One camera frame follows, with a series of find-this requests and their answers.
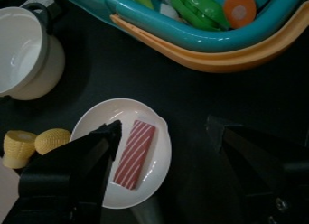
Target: pot handle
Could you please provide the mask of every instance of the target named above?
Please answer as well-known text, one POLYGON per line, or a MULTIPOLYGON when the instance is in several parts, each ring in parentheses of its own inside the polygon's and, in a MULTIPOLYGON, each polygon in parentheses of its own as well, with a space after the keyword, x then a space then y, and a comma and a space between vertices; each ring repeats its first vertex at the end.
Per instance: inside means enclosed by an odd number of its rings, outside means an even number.
POLYGON ((45 8, 45 6, 40 3, 29 3, 21 7, 33 13, 39 21, 43 23, 47 34, 52 35, 53 33, 52 19, 51 19, 49 11, 45 8))

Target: green toy vegetable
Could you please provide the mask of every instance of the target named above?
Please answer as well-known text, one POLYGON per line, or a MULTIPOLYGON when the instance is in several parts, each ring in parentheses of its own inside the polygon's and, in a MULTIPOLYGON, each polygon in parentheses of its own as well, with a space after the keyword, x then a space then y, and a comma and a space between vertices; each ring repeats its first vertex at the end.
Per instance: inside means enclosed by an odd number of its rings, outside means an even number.
POLYGON ((215 0, 170 0, 182 18, 207 31, 226 31, 230 27, 221 4, 215 0))

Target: pot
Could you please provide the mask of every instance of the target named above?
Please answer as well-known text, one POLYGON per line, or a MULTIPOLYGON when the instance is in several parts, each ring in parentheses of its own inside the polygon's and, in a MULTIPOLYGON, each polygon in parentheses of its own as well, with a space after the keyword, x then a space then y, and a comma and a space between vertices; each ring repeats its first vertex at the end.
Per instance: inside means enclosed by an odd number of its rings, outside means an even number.
POLYGON ((0 9, 0 97, 41 97, 59 82, 64 63, 45 7, 35 3, 0 9))

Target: white plate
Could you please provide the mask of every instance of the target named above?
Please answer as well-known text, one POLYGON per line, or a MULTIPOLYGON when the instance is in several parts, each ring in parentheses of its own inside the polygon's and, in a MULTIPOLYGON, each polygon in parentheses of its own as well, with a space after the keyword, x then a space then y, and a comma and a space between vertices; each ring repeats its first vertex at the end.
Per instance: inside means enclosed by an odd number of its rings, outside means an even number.
POLYGON ((74 128, 71 141, 87 135, 102 124, 111 124, 115 120, 122 122, 122 138, 116 160, 111 168, 103 206, 111 209, 123 209, 143 202, 159 188, 167 176, 171 146, 165 119, 143 103, 127 98, 110 99, 88 110, 74 128), (155 125, 156 129, 138 186, 131 191, 116 185, 112 179, 135 119, 155 125))

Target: toy bacon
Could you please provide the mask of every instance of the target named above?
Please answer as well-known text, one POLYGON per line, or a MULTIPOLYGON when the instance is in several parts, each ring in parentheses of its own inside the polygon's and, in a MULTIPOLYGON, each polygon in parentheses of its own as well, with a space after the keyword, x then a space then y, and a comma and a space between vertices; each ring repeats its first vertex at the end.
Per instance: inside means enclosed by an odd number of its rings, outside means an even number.
POLYGON ((134 190, 139 180, 142 165, 148 152, 150 144, 155 134, 155 126, 134 121, 130 130, 130 138, 126 143, 124 151, 114 177, 114 182, 124 188, 134 190))

